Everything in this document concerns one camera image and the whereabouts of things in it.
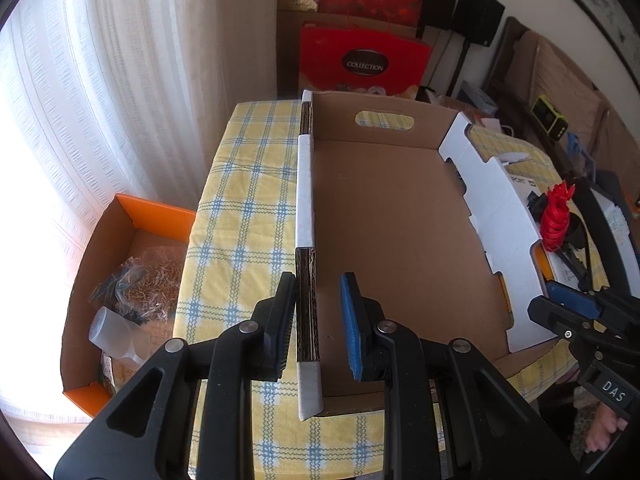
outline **table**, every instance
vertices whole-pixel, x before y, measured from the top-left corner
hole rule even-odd
[[[229,326],[249,319],[255,303],[275,293],[280,273],[294,270],[299,119],[299,101],[236,107],[213,160],[191,231],[175,336],[189,343],[217,337]],[[529,153],[530,160],[515,164],[513,172],[533,178],[542,190],[560,182],[548,156],[522,140],[482,128],[473,128],[470,138],[485,159],[505,152]],[[590,243],[598,290],[608,283],[600,256]],[[282,380],[252,386],[256,477],[324,480],[381,470],[382,412],[298,420],[293,332]],[[533,400],[574,363],[562,340],[510,382],[527,400]],[[205,387],[203,384],[201,401]],[[199,402],[192,466],[201,416]],[[442,433],[439,440],[443,446]]]

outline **silver screw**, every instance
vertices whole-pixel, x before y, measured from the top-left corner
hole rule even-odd
[[[384,319],[378,323],[378,330],[385,334],[391,334],[398,329],[398,325],[396,325],[393,321],[389,321],[388,319]]]
[[[240,332],[243,334],[252,334],[258,330],[258,324],[253,319],[248,319],[240,323]]]
[[[164,349],[169,352],[169,354],[174,354],[182,350],[184,346],[184,341],[182,339],[178,339],[177,337],[174,339],[169,339],[166,343],[164,343]]]
[[[471,343],[466,339],[456,339],[452,346],[459,354],[466,354],[471,350]]]

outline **white wall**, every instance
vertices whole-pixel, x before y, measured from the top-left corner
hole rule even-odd
[[[573,0],[498,0],[505,7],[502,24],[494,42],[488,48],[472,45],[460,73],[463,79],[482,84],[498,47],[502,25],[507,16],[514,16],[524,25],[553,41],[564,50],[607,96],[625,121],[626,127],[640,140],[640,94],[624,65],[591,19]],[[427,69],[425,83],[433,72],[438,51],[449,32],[442,32]],[[458,60],[462,37],[454,34],[436,70],[431,87],[444,92]]]

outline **white curtain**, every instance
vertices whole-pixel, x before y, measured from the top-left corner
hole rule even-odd
[[[275,1],[18,3],[0,31],[8,416],[88,420],[62,396],[59,358],[92,229],[116,192],[197,206],[235,104],[275,98]]]

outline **speaker stand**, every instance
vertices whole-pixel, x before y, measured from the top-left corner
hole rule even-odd
[[[465,38],[465,42],[462,44],[462,50],[460,51],[460,57],[458,58],[458,64],[456,65],[456,69],[453,71],[453,76],[451,77],[451,83],[449,83],[449,89],[447,90],[447,97],[451,97],[453,94],[453,89],[456,87],[456,83],[458,82],[458,77],[460,76],[460,71],[462,70],[462,66],[465,63],[466,53],[469,51],[469,47],[471,46],[471,40]]]

